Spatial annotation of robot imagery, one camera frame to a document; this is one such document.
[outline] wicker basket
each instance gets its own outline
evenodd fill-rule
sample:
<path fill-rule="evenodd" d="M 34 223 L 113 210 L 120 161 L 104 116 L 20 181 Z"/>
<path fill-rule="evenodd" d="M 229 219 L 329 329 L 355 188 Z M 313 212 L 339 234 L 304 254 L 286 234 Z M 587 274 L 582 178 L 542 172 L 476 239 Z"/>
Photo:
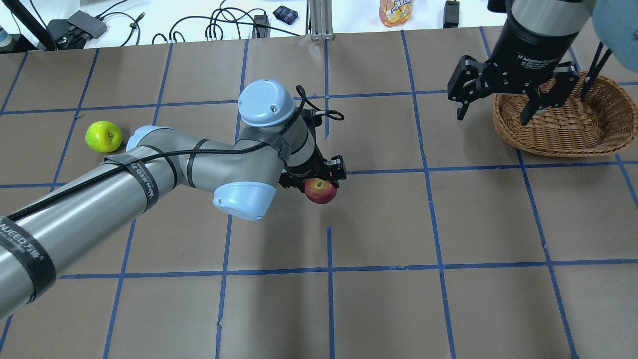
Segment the wicker basket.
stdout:
<path fill-rule="evenodd" d="M 549 157 L 597 157 L 629 146 L 638 132 L 638 109 L 627 92 L 604 76 L 580 100 L 585 72 L 563 107 L 534 115 L 527 126 L 519 116 L 526 95 L 494 95 L 492 113 L 498 135 L 523 151 Z M 554 80 L 543 84 L 549 91 Z"/>

